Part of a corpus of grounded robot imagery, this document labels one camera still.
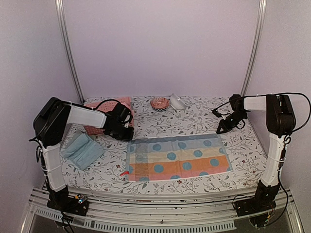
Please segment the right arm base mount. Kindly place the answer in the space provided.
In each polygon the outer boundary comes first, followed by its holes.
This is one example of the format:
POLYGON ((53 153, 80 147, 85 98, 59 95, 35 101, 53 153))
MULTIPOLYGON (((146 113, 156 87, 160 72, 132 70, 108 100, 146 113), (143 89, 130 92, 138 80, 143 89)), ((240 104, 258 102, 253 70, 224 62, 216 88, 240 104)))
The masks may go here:
POLYGON ((237 215, 245 216, 274 209, 276 207, 275 197, 279 188, 280 183, 275 186, 265 186, 259 181, 255 195, 252 198, 233 202, 237 215))

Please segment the pink plastic basket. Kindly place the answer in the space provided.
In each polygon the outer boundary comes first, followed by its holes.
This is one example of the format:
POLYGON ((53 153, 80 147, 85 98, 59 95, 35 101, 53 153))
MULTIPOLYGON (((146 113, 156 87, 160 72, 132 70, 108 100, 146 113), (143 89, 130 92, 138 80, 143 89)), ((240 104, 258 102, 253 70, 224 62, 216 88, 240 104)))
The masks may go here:
MULTIPOLYGON (((132 109, 132 103, 131 103, 131 98, 130 97, 122 97, 122 98, 116 98, 115 100, 119 101, 121 104, 125 105, 131 110, 132 115, 134 115, 134 111, 132 109)), ((89 108, 95 108, 97 107, 102 100, 99 101, 92 101, 91 103, 85 103, 84 106, 89 107, 89 108)), ((108 112, 112 111, 114 107, 116 106, 117 102, 116 101, 106 101, 103 104, 101 104, 98 108, 99 111, 102 112, 108 112)), ((127 123, 125 125, 126 127, 132 126, 134 127, 134 119, 131 120, 131 122, 127 123)), ((97 135, 97 134, 103 134, 104 130, 91 127, 91 126, 84 126, 84 129, 88 135, 97 135)))

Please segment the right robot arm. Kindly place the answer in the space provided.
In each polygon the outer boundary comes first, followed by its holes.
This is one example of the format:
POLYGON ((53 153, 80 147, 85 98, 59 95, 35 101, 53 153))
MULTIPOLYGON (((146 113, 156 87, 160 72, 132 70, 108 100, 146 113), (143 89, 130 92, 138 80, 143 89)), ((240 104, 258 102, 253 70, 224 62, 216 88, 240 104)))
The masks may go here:
POLYGON ((220 120, 216 133, 222 134, 238 127, 247 119, 250 111, 266 113, 266 127, 269 133, 269 151, 266 169, 258 183, 251 207, 261 212, 274 200, 280 187, 280 174, 285 161, 286 147, 293 133, 296 120, 288 95, 267 94, 242 97, 234 94, 229 98, 233 112, 220 120))

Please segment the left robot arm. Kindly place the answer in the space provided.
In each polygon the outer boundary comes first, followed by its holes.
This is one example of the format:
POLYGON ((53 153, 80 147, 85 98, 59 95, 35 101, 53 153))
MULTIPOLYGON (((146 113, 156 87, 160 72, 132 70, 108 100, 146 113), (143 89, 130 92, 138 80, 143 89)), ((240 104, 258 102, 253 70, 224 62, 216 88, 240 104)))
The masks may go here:
POLYGON ((44 174, 50 189, 57 192, 52 200, 62 211, 72 207, 71 198, 61 192, 67 189, 60 161, 66 127, 70 124, 91 126, 102 129, 105 135, 120 141, 131 141, 133 138, 134 128, 130 126, 133 114, 130 108, 115 100, 114 108, 103 112, 99 108, 106 102, 103 100, 95 107, 87 107, 52 97, 33 121, 35 136, 30 141, 35 141, 42 148, 44 174))

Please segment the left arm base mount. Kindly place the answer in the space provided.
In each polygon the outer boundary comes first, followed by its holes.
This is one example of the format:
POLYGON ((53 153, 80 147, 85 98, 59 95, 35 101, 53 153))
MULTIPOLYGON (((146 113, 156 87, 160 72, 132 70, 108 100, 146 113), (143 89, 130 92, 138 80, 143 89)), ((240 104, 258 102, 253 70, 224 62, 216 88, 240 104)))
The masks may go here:
POLYGON ((89 208, 87 196, 77 194, 74 197, 70 197, 67 186, 58 192, 54 190, 48 191, 49 200, 47 206, 49 208, 62 211, 63 213, 86 216, 89 208))

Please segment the blue patterned towel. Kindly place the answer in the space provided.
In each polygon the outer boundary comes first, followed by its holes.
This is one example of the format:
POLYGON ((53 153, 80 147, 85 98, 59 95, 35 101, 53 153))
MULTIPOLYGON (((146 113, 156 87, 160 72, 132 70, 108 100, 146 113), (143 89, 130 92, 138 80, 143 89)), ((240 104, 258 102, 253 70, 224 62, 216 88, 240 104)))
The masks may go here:
POLYGON ((216 133, 135 139, 128 143, 128 182, 158 182, 232 172, 225 147, 216 133))

